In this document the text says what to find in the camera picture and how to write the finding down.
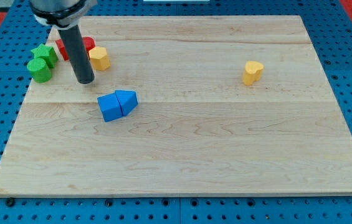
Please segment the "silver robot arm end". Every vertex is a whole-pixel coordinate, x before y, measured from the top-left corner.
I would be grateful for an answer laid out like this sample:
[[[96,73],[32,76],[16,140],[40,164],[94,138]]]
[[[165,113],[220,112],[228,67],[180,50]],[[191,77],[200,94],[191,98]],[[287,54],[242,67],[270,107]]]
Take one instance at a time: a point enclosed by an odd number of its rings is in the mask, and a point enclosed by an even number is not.
[[[67,30],[76,26],[97,0],[29,0],[29,5],[38,23]]]

